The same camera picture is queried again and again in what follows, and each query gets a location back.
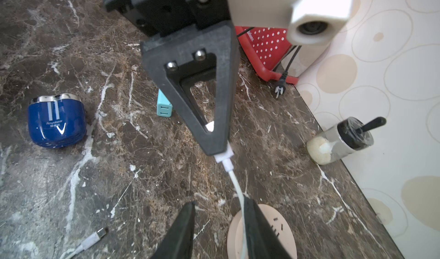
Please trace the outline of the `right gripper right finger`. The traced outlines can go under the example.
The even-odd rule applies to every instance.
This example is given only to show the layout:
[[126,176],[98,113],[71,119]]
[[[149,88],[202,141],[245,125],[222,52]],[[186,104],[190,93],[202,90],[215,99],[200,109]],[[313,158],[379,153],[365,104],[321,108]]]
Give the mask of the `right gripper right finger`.
[[275,208],[245,198],[244,224],[250,259],[292,258],[292,231]]

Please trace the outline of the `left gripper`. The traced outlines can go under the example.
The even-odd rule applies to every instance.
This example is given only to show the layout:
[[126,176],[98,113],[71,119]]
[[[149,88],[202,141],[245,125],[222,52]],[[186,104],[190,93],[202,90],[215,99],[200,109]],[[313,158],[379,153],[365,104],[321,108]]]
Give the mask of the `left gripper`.
[[208,156],[225,152],[240,62],[228,0],[103,0],[103,4],[145,35],[162,36],[141,42],[144,70],[203,152]]

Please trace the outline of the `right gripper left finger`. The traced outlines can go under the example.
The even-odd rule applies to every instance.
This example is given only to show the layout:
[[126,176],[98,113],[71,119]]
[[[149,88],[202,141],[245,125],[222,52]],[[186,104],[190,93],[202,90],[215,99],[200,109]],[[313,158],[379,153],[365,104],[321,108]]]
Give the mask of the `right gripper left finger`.
[[184,204],[151,259],[190,259],[194,241],[195,202]]

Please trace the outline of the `teal usb charger adapter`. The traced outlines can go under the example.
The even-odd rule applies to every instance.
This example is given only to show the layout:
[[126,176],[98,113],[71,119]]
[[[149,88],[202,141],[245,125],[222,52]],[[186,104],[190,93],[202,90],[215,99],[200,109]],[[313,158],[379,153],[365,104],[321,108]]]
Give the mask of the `teal usb charger adapter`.
[[159,90],[157,98],[157,115],[169,118],[172,116],[173,105],[169,102],[165,94]]

